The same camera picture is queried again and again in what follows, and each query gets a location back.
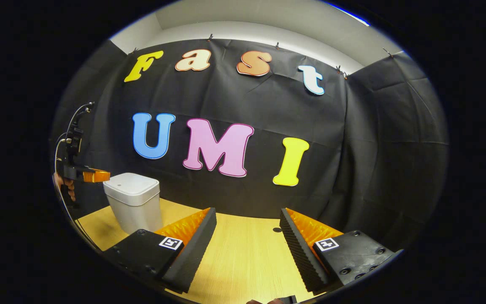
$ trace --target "letter i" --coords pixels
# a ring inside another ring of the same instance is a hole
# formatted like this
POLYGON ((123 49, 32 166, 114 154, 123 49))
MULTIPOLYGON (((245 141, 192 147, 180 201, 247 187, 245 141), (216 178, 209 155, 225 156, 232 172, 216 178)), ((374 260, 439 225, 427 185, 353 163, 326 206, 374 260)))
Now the letter i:
POLYGON ((304 140, 293 137, 284 138, 282 144, 286 147, 286 152, 280 172, 273 178, 273 183, 276 185, 295 186, 299 183, 297 178, 299 164, 303 153, 309 149, 309 144, 304 140))

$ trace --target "orange letter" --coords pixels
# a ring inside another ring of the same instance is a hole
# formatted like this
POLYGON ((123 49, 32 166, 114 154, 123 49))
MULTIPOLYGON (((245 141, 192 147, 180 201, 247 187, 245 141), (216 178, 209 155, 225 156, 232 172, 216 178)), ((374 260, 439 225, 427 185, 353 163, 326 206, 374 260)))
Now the orange letter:
POLYGON ((210 57, 211 52, 208 50, 193 50, 186 52, 183 54, 184 59, 179 60, 179 62, 175 64, 175 69, 177 71, 189 71, 190 69, 193 71, 205 70, 210 66, 208 63, 210 57))
POLYGON ((241 61, 237 65, 238 73, 252 76, 263 76, 270 71, 272 57, 269 53, 250 51, 241 56, 241 61))

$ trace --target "human hand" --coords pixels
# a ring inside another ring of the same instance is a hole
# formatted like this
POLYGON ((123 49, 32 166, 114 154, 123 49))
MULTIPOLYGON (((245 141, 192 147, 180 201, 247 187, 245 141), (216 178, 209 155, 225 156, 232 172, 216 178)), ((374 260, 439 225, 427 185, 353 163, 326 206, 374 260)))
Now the human hand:
MULTIPOLYGON (((262 304, 262 303, 255 301, 255 300, 250 300, 249 302, 247 302, 247 304, 262 304)), ((273 299, 273 300, 269 301, 267 304, 284 304, 284 302, 282 302, 279 299, 273 299)))
POLYGON ((73 200, 73 202, 76 202, 76 197, 74 193, 74 181, 72 179, 64 179, 56 172, 54 173, 54 183, 56 183, 59 189, 63 184, 69 187, 69 196, 71 197, 71 200, 73 200))

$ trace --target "letter m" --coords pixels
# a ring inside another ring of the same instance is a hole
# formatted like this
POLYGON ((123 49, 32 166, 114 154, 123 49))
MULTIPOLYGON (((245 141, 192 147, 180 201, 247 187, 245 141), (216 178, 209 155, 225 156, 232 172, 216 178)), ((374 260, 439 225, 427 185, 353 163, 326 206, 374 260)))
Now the letter m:
POLYGON ((250 125, 235 123, 224 132, 217 142, 209 121, 205 119, 189 119, 187 126, 191 129, 189 140, 189 154, 183 161, 185 168, 200 170, 200 152, 209 171, 215 169, 216 164, 224 155, 224 163, 219 172, 234 177, 244 177, 247 170, 243 168, 245 149, 249 137, 254 133, 250 125))

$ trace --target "letter u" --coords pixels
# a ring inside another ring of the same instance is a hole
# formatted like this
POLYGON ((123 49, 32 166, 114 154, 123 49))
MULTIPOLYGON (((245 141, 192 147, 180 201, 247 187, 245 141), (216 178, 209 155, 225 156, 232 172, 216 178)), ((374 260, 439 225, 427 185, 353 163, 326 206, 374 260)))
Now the letter u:
POLYGON ((147 123, 151 120, 148 113, 136 113, 132 117, 135 122, 135 129, 132 141, 138 154, 145 158, 156 160, 163 157, 168 152, 168 139, 170 138, 170 125, 176 121, 172 114, 160 113, 156 120, 159 122, 159 140, 157 146, 152 148, 147 146, 145 135, 147 132, 147 123))

